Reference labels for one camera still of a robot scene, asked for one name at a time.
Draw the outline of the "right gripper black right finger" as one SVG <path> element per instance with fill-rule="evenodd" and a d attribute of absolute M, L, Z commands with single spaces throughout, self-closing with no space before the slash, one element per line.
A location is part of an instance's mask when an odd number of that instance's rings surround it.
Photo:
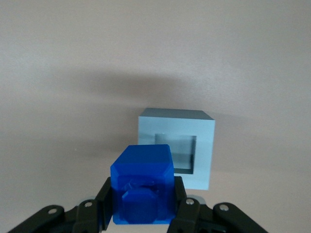
<path fill-rule="evenodd" d="M 236 205 L 221 202 L 211 209 L 188 197 L 182 177 L 175 176 L 176 216 L 169 233 L 265 233 L 262 226 Z"/>

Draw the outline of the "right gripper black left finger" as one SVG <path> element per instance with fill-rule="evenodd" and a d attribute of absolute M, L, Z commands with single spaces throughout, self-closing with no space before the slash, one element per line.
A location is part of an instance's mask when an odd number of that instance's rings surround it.
<path fill-rule="evenodd" d="M 111 179 L 107 178 L 97 196 L 65 211 L 48 205 L 11 229 L 11 233 L 101 233 L 113 215 Z"/>

